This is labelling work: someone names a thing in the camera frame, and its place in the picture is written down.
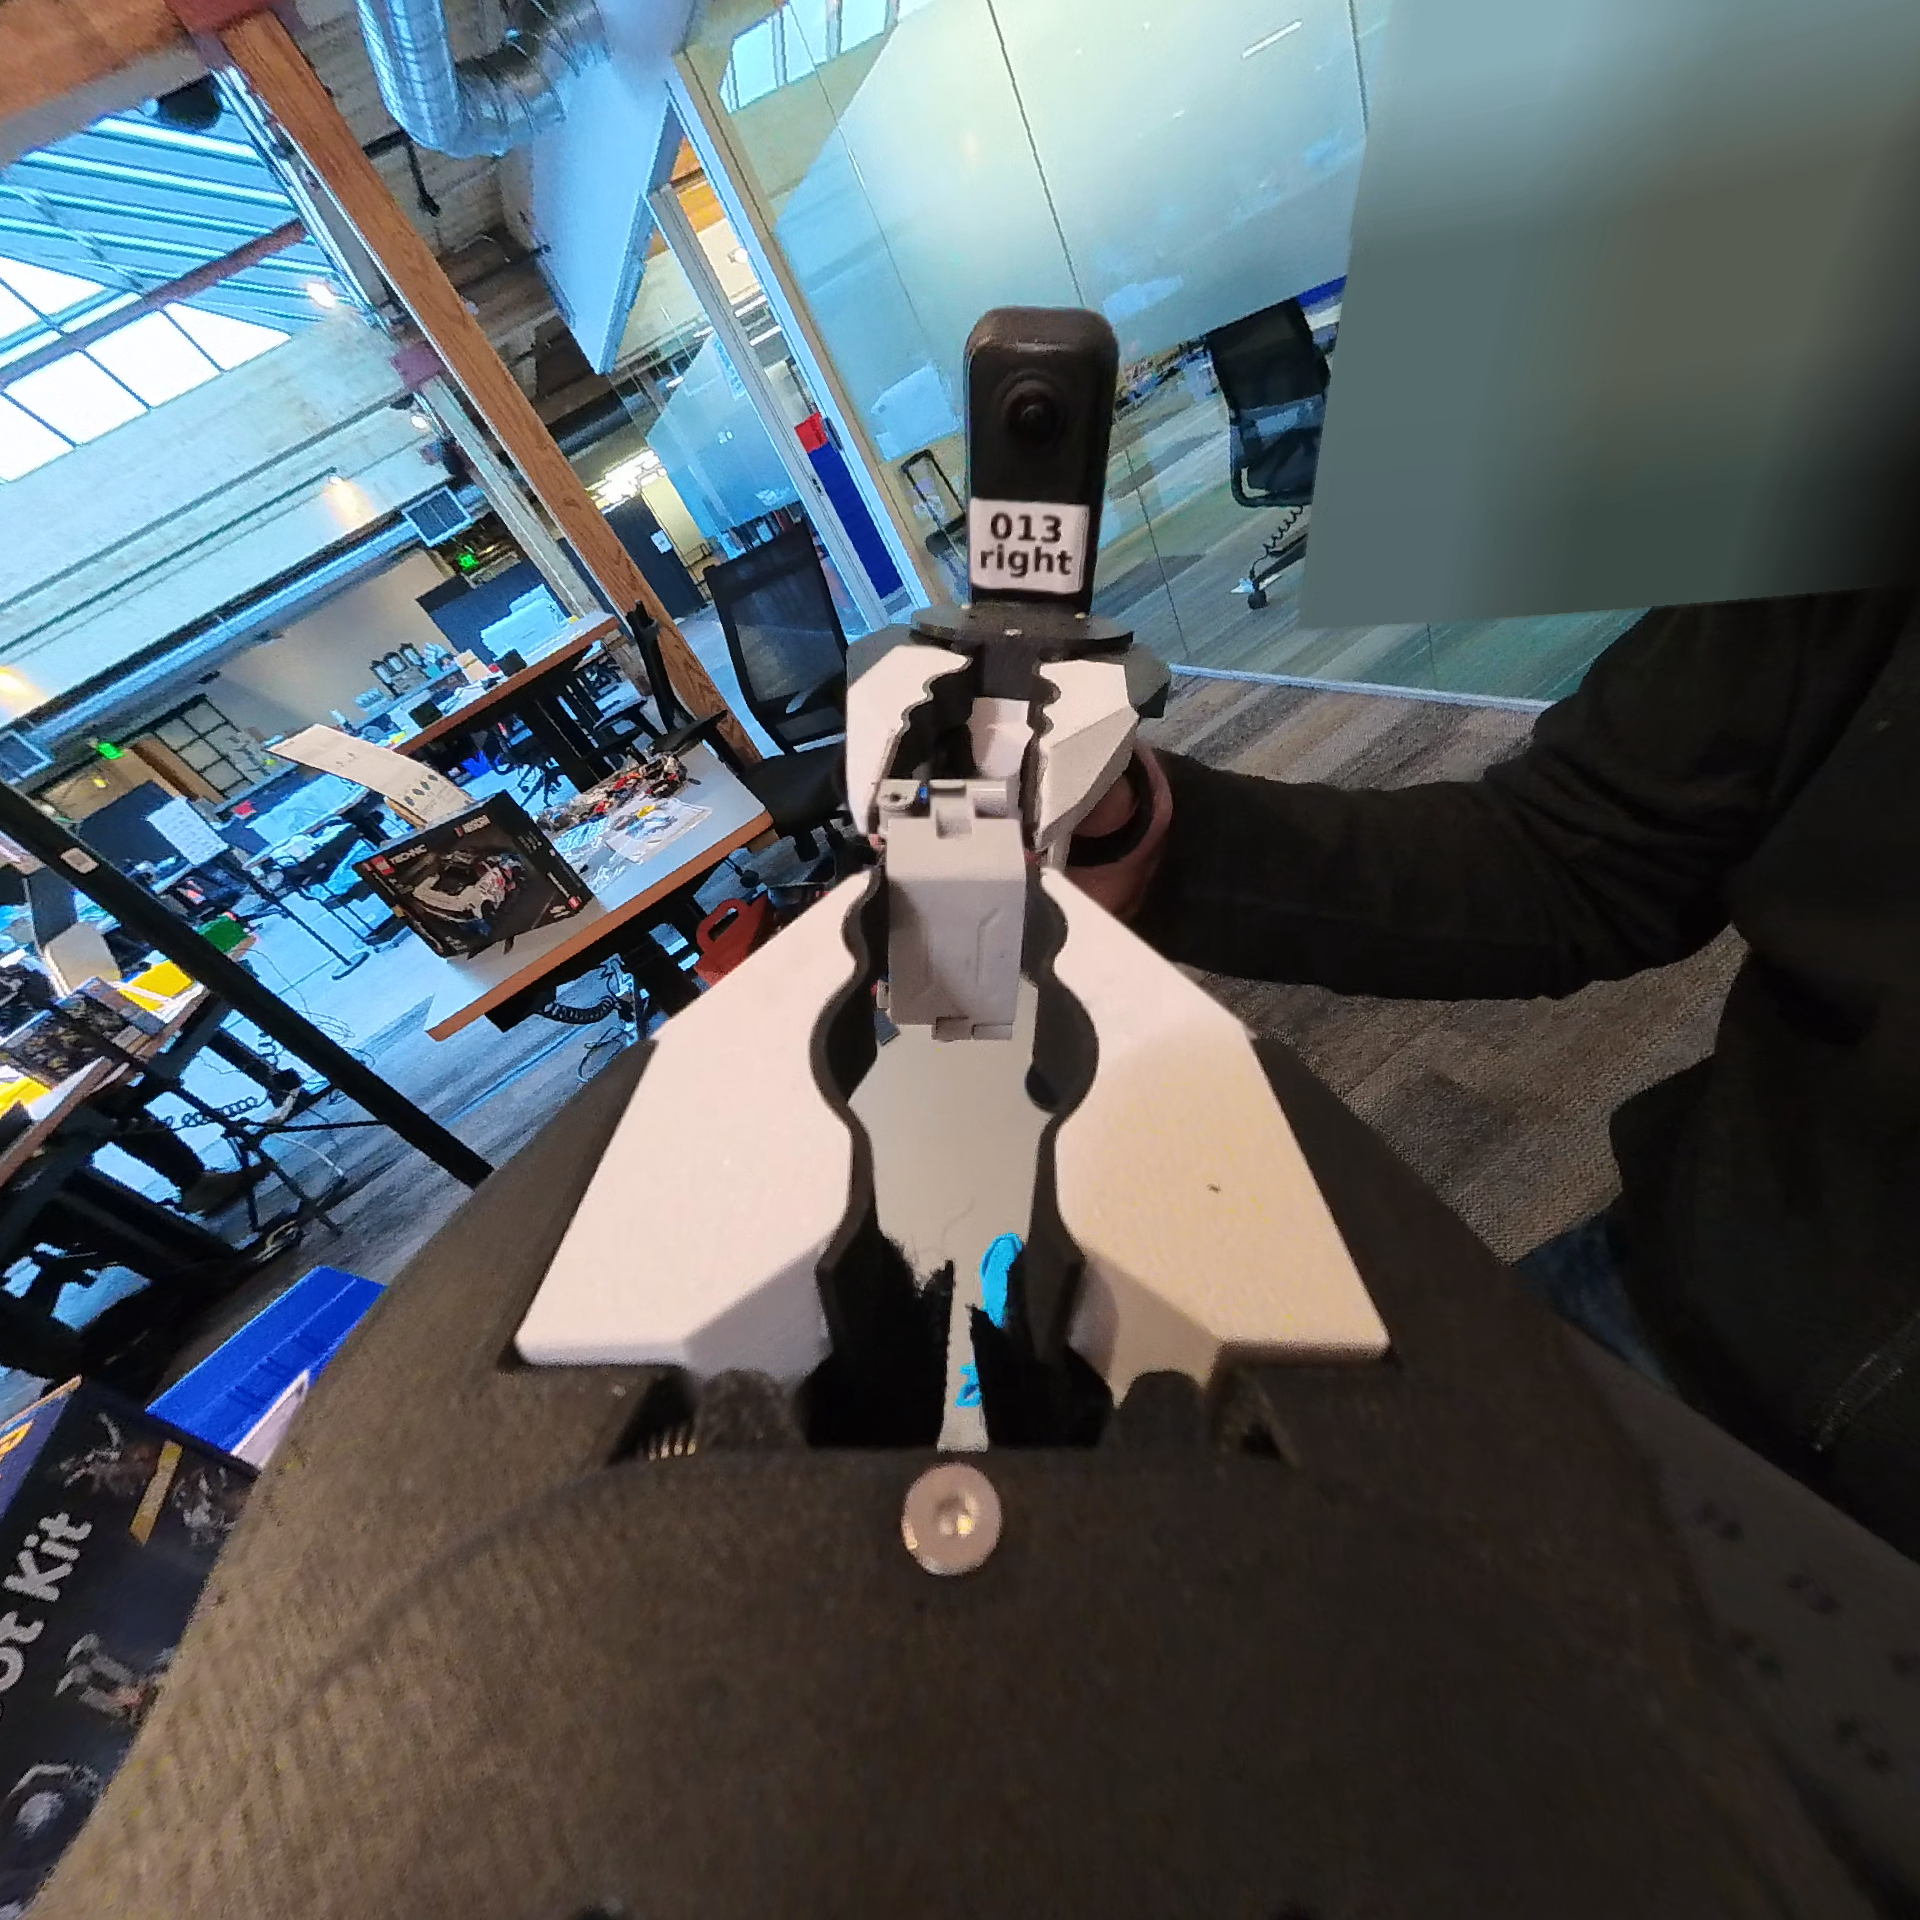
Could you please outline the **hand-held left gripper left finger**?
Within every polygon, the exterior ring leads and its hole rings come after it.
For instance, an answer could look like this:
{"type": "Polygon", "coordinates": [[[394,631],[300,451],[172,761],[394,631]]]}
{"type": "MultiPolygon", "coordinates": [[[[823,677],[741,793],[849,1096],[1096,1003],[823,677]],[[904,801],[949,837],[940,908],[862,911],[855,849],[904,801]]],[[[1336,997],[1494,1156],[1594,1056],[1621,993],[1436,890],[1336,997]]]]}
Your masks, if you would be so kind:
{"type": "Polygon", "coordinates": [[[840,881],[661,1031],[514,1336],[533,1365],[661,1363],[797,1385],[855,1146],[815,1039],[863,976],[874,871],[840,881]]]}

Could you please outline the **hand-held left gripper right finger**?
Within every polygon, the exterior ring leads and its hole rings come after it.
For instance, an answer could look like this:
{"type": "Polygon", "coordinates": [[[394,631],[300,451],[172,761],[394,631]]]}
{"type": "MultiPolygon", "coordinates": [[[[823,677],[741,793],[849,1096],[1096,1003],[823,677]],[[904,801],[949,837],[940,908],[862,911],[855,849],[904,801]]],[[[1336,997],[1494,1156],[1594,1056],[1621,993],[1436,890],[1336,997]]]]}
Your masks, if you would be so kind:
{"type": "Polygon", "coordinates": [[[1029,1301],[1112,1393],[1373,1363],[1384,1324],[1241,1023],[1055,871],[1034,893],[1029,1301]]]}

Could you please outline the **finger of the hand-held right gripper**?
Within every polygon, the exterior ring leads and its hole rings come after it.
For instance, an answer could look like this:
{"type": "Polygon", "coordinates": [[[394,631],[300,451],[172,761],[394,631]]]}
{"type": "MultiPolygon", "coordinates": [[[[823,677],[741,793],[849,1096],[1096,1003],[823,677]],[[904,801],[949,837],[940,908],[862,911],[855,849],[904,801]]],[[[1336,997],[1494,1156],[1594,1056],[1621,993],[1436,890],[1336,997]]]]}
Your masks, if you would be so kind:
{"type": "Polygon", "coordinates": [[[855,647],[848,681],[846,792],[855,827],[880,832],[880,792],[937,776],[945,749],[966,739],[975,698],[975,661],[904,639],[885,652],[855,647]]]}
{"type": "Polygon", "coordinates": [[[1124,772],[1136,745],[1136,704],[1117,661],[1041,663],[1025,752],[1025,842],[1054,871],[1073,831],[1124,772]]]}

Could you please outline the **long grey panel blue pins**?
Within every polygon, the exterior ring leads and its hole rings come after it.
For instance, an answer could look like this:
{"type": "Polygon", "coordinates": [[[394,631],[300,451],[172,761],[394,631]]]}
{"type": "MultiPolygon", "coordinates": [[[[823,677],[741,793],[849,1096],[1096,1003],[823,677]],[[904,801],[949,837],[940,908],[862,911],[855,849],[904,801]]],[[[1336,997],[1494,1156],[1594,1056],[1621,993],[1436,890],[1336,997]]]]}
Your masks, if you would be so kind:
{"type": "Polygon", "coordinates": [[[886,1012],[934,1041],[1007,1041],[1023,954],[1022,819],[903,819],[880,832],[886,1012]]]}

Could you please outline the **person's right forearm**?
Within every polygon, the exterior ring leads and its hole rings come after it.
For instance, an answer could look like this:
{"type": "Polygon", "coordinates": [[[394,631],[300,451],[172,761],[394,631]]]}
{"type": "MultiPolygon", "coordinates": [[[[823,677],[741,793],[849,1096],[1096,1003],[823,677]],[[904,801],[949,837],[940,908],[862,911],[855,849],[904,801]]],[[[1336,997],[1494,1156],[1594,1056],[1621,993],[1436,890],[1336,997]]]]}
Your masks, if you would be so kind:
{"type": "Polygon", "coordinates": [[[1232,976],[1567,997],[1737,929],[1790,1031],[1916,1052],[1916,589],[1642,616],[1471,783],[1168,756],[1136,929],[1232,976]]]}

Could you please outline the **black office chair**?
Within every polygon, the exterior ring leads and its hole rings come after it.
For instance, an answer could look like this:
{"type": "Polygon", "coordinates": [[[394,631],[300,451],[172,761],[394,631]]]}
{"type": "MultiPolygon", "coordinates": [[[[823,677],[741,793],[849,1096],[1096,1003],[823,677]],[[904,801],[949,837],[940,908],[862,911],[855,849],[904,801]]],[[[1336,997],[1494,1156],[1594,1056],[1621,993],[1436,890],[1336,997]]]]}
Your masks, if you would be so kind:
{"type": "Polygon", "coordinates": [[[745,704],[778,752],[846,732],[848,639],[804,523],[705,569],[745,704]]]}
{"type": "Polygon", "coordinates": [[[1327,407],[1327,356],[1297,296],[1213,328],[1205,348],[1228,407],[1232,496],[1244,511],[1279,513],[1278,529],[1239,586],[1247,610],[1262,610],[1268,588],[1304,554],[1327,407]]]}

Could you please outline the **blue plastic separator tool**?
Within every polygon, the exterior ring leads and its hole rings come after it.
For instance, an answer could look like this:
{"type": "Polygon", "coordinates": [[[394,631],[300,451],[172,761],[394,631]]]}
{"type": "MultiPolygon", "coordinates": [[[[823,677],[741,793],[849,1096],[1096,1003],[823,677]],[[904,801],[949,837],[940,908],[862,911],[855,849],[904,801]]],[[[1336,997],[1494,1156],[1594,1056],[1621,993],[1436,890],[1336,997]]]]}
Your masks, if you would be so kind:
{"type": "MultiPolygon", "coordinates": [[[[986,1316],[986,1324],[1000,1332],[1007,1329],[1010,1308],[1012,1308],[1012,1275],[1017,1260],[1023,1250],[1023,1239],[1020,1232],[1000,1232],[996,1235],[975,1268],[978,1275],[978,1304],[975,1309],[986,1316]]],[[[978,1383],[978,1363],[975,1363],[975,1345],[972,1332],[972,1321],[966,1321],[966,1359],[961,1359],[957,1369],[957,1385],[951,1395],[951,1405],[956,1411],[975,1411],[983,1405],[983,1393],[978,1383]]]]}

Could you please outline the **wood-edged table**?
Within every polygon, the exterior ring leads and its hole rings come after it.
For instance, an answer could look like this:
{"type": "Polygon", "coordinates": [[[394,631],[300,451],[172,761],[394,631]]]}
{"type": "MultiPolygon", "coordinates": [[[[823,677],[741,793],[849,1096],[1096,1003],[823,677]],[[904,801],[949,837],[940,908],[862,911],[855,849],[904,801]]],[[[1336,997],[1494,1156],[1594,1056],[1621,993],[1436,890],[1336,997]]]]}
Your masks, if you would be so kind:
{"type": "Polygon", "coordinates": [[[479,687],[468,704],[404,736],[394,745],[394,752],[407,759],[420,759],[426,749],[436,749],[454,736],[468,736],[493,725],[520,723],[554,764],[586,764],[585,732],[572,721],[554,719],[542,701],[554,701],[592,652],[606,640],[622,636],[624,628],[609,616],[586,625],[575,623],[575,627],[577,631],[568,631],[543,655],[533,657],[520,671],[493,677],[479,687]]]}
{"type": "Polygon", "coordinates": [[[656,948],[648,925],[665,913],[665,901],[772,832],[767,810],[712,748],[693,745],[685,767],[689,803],[704,808],[705,817],[661,850],[637,863],[617,860],[613,868],[590,877],[592,898],[581,914],[518,937],[510,952],[490,948],[460,963],[438,963],[424,1023],[431,1041],[449,1041],[484,1018],[504,1024],[503,1010],[510,1003],[529,995],[543,999],[564,973],[624,952],[633,937],[656,948]]]}

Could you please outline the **dark product box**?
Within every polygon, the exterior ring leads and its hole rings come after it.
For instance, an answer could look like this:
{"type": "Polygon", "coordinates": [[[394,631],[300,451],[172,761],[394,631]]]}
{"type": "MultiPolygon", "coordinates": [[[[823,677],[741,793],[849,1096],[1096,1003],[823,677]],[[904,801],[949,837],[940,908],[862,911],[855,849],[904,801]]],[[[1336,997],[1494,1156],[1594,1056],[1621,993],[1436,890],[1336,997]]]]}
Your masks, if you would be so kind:
{"type": "Polygon", "coordinates": [[[577,916],[592,898],[510,792],[404,835],[352,868],[440,957],[510,952],[577,916]]]}

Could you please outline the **blue storage bin with bags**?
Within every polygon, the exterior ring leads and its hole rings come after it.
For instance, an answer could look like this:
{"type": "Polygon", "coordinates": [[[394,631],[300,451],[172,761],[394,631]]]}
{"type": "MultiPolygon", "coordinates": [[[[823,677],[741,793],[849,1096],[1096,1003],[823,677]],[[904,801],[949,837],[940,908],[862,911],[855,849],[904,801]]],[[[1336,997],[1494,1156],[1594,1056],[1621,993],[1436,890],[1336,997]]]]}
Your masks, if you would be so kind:
{"type": "Polygon", "coordinates": [[[318,1376],[384,1288],[314,1266],[149,1405],[160,1421],[263,1469],[318,1376]]]}

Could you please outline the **white paper sign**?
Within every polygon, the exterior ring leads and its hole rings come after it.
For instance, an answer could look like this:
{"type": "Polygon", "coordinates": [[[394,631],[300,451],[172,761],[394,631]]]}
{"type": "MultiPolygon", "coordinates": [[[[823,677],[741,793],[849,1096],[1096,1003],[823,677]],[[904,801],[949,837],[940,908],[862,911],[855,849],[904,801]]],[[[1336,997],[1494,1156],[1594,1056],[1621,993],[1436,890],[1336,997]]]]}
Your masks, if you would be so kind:
{"type": "Polygon", "coordinates": [[[456,819],[473,796],[431,767],[334,728],[306,728],[272,743],[272,754],[376,793],[412,827],[456,819]]]}

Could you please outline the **tall black stand pole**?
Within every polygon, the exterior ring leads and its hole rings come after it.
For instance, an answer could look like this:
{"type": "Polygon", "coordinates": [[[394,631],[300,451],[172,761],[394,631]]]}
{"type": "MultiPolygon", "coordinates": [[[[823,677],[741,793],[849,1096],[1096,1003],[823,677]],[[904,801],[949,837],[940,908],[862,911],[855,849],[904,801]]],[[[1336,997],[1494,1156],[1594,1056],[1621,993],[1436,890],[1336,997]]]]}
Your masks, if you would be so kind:
{"type": "Polygon", "coordinates": [[[346,1047],[337,1044],[272,995],[242,965],[217,952],[209,939],[168,913],[132,877],[93,856],[66,825],[40,812],[12,785],[2,785],[2,831],[8,842],[30,850],[40,867],[62,873],[80,893],[146,939],[150,948],[174,961],[212,997],[242,1012],[269,1041],[327,1077],[375,1125],[424,1155],[445,1175],[468,1188],[477,1188],[490,1175],[490,1163],[473,1152],[468,1144],[389,1087],[373,1068],[350,1055],[346,1047]]]}

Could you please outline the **person's torso in black jacket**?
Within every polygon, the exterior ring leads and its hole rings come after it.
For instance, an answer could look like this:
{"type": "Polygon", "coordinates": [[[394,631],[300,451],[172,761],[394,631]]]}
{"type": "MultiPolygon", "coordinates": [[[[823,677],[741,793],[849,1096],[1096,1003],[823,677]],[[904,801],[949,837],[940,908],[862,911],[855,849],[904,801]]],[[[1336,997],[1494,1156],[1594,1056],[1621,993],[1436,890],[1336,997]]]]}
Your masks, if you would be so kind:
{"type": "Polygon", "coordinates": [[[1711,1056],[1616,1116],[1677,1380],[1916,1553],[1916,589],[1648,616],[1490,776],[1554,987],[1743,943],[1711,1056]]]}

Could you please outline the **long wood-edged workbench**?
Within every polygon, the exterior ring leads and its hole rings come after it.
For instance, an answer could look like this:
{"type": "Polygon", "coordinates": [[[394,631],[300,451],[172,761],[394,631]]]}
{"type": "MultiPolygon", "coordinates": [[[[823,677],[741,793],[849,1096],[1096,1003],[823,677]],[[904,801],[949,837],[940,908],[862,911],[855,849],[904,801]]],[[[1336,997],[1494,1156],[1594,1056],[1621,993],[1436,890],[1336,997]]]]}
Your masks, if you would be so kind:
{"type": "Polygon", "coordinates": [[[126,1138],[120,1105],[175,1092],[190,1049],[220,1012],[217,999],[190,987],[110,1041],[80,1031],[101,1049],[22,1106],[22,1127],[4,1138],[4,1365],[68,1376],[136,1340],[97,1304],[81,1305],[81,1324],[64,1321],[68,1289],[132,1275],[135,1297],[118,1313],[140,1316],[212,1301],[247,1274],[254,1243],[236,1243],[93,1165],[126,1138]]]}

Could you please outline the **dark blue robot kit box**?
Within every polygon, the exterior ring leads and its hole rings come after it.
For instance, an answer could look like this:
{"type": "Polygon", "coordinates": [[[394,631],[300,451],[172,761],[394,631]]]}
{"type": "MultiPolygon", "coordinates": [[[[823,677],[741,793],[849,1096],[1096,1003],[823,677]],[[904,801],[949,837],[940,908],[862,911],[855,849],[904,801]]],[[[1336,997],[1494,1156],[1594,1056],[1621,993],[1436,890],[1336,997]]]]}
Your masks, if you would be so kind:
{"type": "Polygon", "coordinates": [[[129,1751],[254,1479],[80,1379],[4,1419],[4,1917],[30,1909],[129,1751]]]}

